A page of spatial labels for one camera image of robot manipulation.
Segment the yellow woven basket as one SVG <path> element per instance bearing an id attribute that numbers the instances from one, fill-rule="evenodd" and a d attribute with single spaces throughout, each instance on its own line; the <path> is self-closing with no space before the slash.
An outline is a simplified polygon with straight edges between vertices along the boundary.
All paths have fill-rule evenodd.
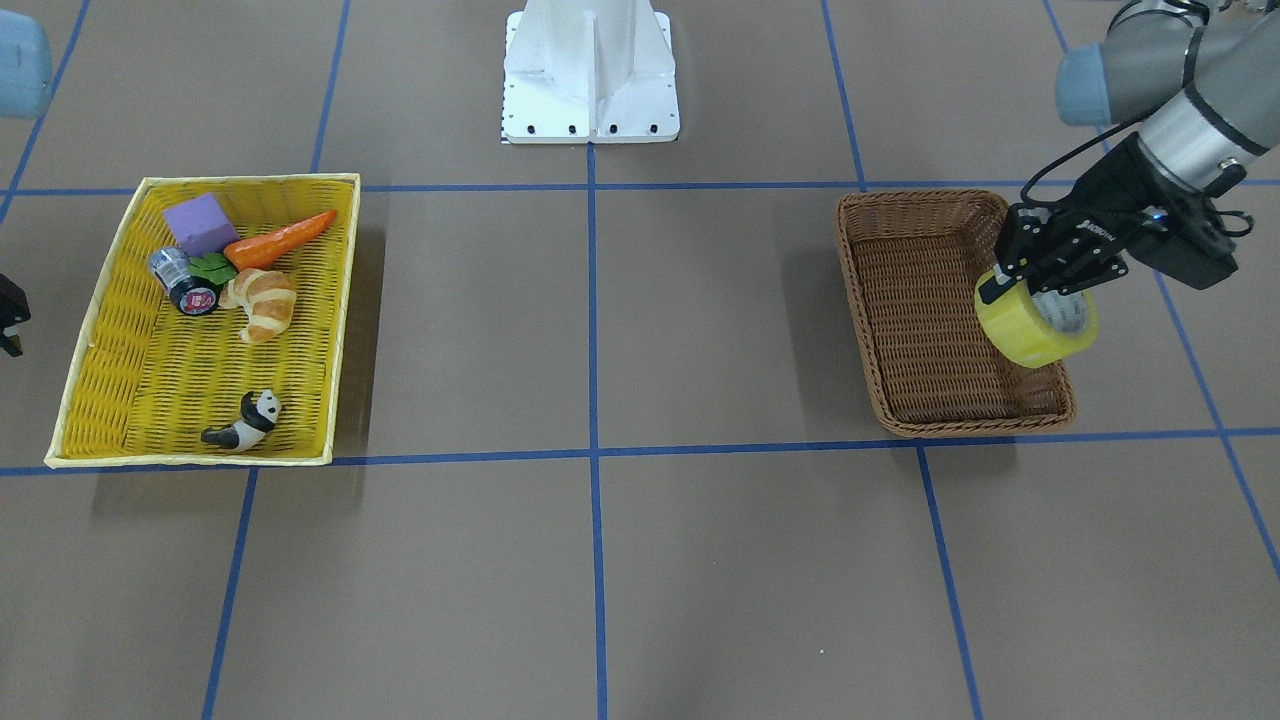
<path id="1" fill-rule="evenodd" d="M 316 466 L 333 460 L 357 243 L 357 173 L 147 177 L 118 224 L 81 324 L 45 462 Z M 276 263 L 294 284 L 289 328 L 244 345 L 243 310 L 187 316 L 147 268 L 174 238 L 163 210 L 212 193 L 236 229 L 261 234 L 337 210 L 328 231 Z M 244 392 L 282 402 L 274 432 L 243 452 L 200 441 L 237 419 Z"/>

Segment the panda figurine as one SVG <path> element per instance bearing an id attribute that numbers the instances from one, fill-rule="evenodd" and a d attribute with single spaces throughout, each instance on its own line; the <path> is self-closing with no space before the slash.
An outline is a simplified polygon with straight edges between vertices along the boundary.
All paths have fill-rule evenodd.
<path id="1" fill-rule="evenodd" d="M 282 409 L 280 400 L 271 389 L 244 392 L 239 398 L 237 419 L 230 424 L 202 429 L 200 441 L 220 450 L 243 452 L 275 430 Z"/>

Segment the brown wicker basket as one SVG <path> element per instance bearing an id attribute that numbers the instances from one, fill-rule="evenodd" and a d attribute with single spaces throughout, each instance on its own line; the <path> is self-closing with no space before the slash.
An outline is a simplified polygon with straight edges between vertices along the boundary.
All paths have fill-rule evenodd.
<path id="1" fill-rule="evenodd" d="M 986 337 L 974 307 L 1007 201 L 986 190 L 850 193 L 835 242 L 870 405 L 911 439 L 1024 436 L 1076 420 L 1061 363 L 1028 369 Z"/>

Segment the toy croissant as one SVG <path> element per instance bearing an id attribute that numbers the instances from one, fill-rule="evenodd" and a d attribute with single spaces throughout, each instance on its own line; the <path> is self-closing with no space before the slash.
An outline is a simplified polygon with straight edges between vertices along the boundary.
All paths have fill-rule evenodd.
<path id="1" fill-rule="evenodd" d="M 285 273 L 247 269 L 221 288 L 218 306 L 243 310 L 247 324 L 238 334 L 239 341 L 264 345 L 289 328 L 296 300 L 297 291 Z"/>

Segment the purple foam block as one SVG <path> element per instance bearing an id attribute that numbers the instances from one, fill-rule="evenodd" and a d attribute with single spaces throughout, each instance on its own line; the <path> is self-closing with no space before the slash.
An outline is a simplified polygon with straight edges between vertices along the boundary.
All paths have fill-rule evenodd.
<path id="1" fill-rule="evenodd" d="M 163 210 L 175 245 L 191 258 L 221 252 L 241 241 L 230 218 L 212 193 L 202 193 Z"/>

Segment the orange toy carrot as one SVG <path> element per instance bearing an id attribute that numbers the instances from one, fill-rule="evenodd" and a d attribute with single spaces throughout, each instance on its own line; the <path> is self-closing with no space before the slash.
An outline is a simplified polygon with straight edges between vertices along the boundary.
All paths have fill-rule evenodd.
<path id="1" fill-rule="evenodd" d="M 227 245 L 221 255 L 238 272 L 266 270 L 287 254 L 321 236 L 337 219 L 337 210 L 282 227 L 276 231 L 244 238 Z"/>

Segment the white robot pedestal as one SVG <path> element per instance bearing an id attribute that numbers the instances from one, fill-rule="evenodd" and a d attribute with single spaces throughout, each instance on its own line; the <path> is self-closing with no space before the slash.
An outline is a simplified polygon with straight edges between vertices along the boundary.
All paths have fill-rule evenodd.
<path id="1" fill-rule="evenodd" d="M 649 1 L 527 1 L 504 23 L 500 138 L 667 143 L 681 133 L 671 19 Z"/>

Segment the yellow tape roll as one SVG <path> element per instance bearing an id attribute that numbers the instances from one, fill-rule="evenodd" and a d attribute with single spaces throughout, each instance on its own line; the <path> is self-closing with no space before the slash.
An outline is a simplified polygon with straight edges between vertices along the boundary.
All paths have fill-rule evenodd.
<path id="1" fill-rule="evenodd" d="M 1094 300 L 1088 291 L 1032 293 L 1020 281 L 993 305 L 978 304 L 975 316 L 987 340 L 1010 363 L 1038 369 L 1088 350 L 1100 331 Z"/>

